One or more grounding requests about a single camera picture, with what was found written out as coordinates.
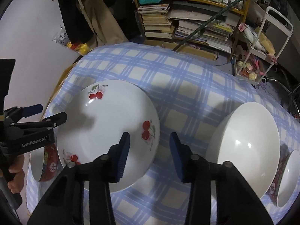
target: red cherry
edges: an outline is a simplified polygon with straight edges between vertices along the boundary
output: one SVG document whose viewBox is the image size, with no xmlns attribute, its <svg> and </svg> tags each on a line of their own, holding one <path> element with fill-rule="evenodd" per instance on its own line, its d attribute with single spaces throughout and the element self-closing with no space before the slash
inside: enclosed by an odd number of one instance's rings
<svg viewBox="0 0 300 225">
<path fill-rule="evenodd" d="M 92 93 L 90 94 L 90 100 L 96 99 L 96 94 Z"/>
<path fill-rule="evenodd" d="M 143 129 L 148 130 L 149 128 L 150 128 L 150 122 L 149 121 L 143 122 Z"/>
<path fill-rule="evenodd" d="M 142 133 L 142 139 L 143 139 L 143 140 L 148 140 L 148 139 L 149 139 L 149 136 L 150 136 L 150 133 L 149 133 L 148 130 L 146 130 L 146 131 L 144 131 L 144 132 Z"/>
<path fill-rule="evenodd" d="M 76 162 L 76 161 L 78 160 L 78 156 L 72 155 L 72 156 L 70 157 L 70 160 L 71 160 L 72 162 Z"/>
<path fill-rule="evenodd" d="M 102 96 L 103 96 L 102 92 L 97 92 L 97 93 L 96 93 L 96 97 L 97 97 L 98 99 L 101 99 Z"/>
</svg>

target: yellow bag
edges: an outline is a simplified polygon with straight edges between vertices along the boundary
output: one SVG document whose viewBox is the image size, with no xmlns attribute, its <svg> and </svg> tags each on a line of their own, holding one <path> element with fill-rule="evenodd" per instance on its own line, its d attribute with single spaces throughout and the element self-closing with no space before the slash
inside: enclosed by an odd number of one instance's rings
<svg viewBox="0 0 300 225">
<path fill-rule="evenodd" d="M 260 30 L 260 27 L 257 27 L 255 29 L 255 32 L 258 33 L 259 30 Z M 266 37 L 266 35 L 263 32 L 261 32 L 259 35 L 259 42 L 267 50 L 267 52 L 269 54 L 275 55 L 276 52 L 275 52 L 272 42 Z"/>
</svg>

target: cherry-patterned bowl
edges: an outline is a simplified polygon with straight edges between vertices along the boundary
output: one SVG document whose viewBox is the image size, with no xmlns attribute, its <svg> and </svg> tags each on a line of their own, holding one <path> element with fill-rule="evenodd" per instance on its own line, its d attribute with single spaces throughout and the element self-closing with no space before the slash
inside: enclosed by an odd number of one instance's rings
<svg viewBox="0 0 300 225">
<path fill-rule="evenodd" d="M 123 190 L 146 173 L 158 147 L 160 123 L 154 105 L 140 88 L 121 80 L 98 82 L 79 92 L 65 113 L 68 120 L 58 127 L 56 140 L 63 166 L 93 161 L 118 144 L 123 132 L 129 132 L 124 174 L 118 184 L 109 184 L 110 191 Z"/>
</svg>

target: finger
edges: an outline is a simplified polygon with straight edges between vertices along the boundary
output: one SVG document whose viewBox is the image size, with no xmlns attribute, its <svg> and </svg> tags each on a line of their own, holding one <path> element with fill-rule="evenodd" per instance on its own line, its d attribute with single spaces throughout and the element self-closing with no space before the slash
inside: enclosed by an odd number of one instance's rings
<svg viewBox="0 0 300 225">
<path fill-rule="evenodd" d="M 25 177 L 25 173 L 23 170 L 21 170 L 20 172 L 18 172 L 14 179 L 10 182 L 7 183 L 7 186 L 9 187 L 9 189 L 11 190 L 11 192 L 13 194 L 15 193 L 20 193 L 21 190 L 24 187 L 24 177 Z"/>
<path fill-rule="evenodd" d="M 18 173 L 22 170 L 24 165 L 24 155 L 19 155 L 16 157 L 15 162 L 9 167 L 10 173 Z"/>
</svg>

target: table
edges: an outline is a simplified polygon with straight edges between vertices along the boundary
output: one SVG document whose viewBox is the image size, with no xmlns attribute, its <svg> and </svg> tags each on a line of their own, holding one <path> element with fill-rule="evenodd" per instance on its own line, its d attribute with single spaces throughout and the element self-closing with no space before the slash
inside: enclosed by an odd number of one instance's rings
<svg viewBox="0 0 300 225">
<path fill-rule="evenodd" d="M 190 185 L 177 178 L 169 149 L 169 135 L 178 133 L 182 144 L 205 155 L 218 124 L 242 103 L 264 105 L 277 124 L 281 145 L 299 150 L 300 125 L 273 98 L 250 84 L 187 55 L 167 49 L 123 43 L 94 49 L 72 69 L 46 117 L 63 111 L 76 93 L 101 80 L 125 80 L 144 90 L 160 119 L 160 143 L 148 172 L 131 187 L 111 194 L 117 224 L 183 224 Z M 36 182 L 28 171 L 27 208 L 31 213 L 52 181 Z M 288 201 L 275 207 L 265 195 L 261 201 L 274 224 L 286 214 L 300 191 L 300 179 Z M 212 200 L 211 223 L 216 222 Z M 84 217 L 89 224 L 88 191 L 84 192 Z"/>
</svg>

